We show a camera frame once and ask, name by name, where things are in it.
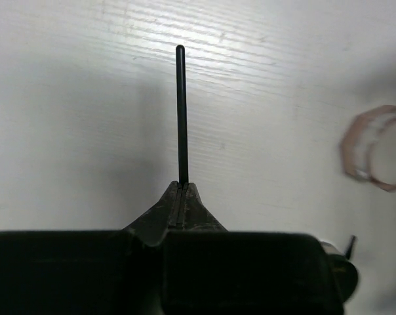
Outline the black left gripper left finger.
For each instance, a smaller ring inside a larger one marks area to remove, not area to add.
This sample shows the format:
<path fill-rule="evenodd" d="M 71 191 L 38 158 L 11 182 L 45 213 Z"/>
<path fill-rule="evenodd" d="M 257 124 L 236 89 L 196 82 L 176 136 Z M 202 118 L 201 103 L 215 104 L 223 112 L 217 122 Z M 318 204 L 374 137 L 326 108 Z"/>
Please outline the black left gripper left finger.
<path fill-rule="evenodd" d="M 151 314 L 178 186 L 121 230 L 0 232 L 0 314 Z"/>

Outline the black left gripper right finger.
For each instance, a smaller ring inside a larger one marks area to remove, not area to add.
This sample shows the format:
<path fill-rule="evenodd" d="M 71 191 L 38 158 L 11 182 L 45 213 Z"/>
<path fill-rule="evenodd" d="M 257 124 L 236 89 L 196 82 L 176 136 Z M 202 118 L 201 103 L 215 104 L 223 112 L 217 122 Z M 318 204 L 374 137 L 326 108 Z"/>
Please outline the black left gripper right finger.
<path fill-rule="evenodd" d="M 162 246 L 165 314 L 343 314 L 332 267 L 309 234 L 228 232 L 182 188 Z"/>

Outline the long black makeup pencil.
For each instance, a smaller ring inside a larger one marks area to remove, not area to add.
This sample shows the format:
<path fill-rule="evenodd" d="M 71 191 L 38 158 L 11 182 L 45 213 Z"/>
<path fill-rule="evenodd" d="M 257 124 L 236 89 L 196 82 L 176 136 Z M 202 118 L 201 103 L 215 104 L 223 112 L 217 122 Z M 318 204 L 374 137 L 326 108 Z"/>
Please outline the long black makeup pencil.
<path fill-rule="evenodd" d="M 179 182 L 184 186 L 189 182 L 188 171 L 188 125 L 186 102 L 186 59 L 185 47 L 176 46 L 176 101 L 178 122 L 178 173 Z"/>

